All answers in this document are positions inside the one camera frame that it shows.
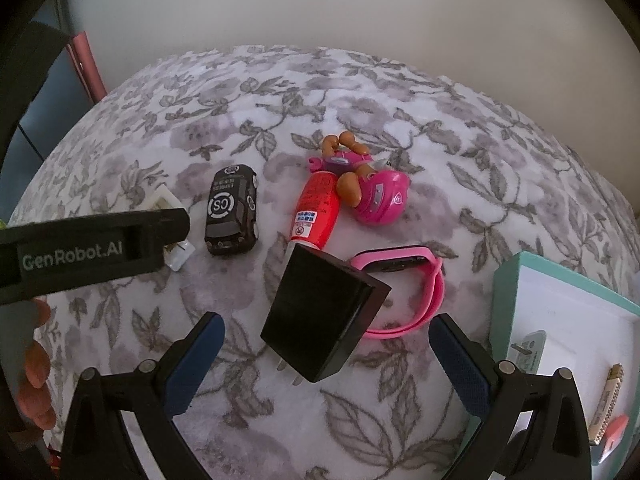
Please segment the person's left hand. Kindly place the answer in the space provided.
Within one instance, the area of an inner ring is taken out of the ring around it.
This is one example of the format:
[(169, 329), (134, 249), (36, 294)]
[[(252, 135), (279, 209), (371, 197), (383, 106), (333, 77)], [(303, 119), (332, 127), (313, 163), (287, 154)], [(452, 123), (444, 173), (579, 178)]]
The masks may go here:
[(33, 340), (25, 351), (25, 379), (18, 389), (17, 405), (40, 430), (50, 430), (56, 423), (47, 380), (51, 371), (50, 356)]

